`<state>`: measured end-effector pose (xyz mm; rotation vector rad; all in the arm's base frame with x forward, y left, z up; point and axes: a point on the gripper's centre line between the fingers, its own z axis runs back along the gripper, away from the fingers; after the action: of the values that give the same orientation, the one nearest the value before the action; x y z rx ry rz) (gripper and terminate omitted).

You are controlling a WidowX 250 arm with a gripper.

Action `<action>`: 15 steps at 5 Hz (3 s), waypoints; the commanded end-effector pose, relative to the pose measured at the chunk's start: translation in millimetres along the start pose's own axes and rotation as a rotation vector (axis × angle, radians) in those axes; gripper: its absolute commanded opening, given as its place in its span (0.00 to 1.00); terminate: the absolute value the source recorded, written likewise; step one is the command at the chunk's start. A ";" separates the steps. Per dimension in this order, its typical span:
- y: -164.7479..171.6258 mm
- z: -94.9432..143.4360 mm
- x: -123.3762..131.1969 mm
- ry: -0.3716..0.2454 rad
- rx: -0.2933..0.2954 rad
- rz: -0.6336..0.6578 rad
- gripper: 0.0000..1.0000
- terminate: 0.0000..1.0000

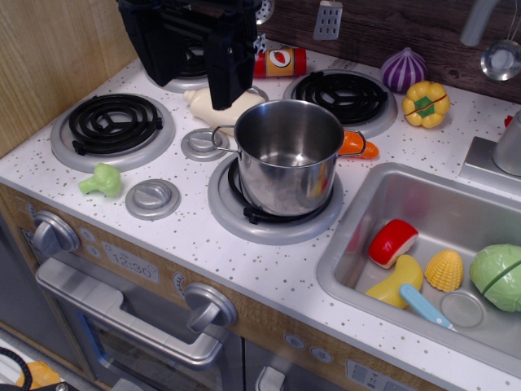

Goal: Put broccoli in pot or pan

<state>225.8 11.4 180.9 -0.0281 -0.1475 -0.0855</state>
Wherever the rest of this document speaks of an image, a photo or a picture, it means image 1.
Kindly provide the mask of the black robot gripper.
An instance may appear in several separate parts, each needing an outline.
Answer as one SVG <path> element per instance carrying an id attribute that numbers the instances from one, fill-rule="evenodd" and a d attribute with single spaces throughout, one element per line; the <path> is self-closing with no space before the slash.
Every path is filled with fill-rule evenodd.
<path id="1" fill-rule="evenodd" d="M 252 87 L 259 1 L 119 1 L 129 39 L 158 86 L 188 65 L 188 37 L 204 43 L 215 110 L 230 108 Z"/>

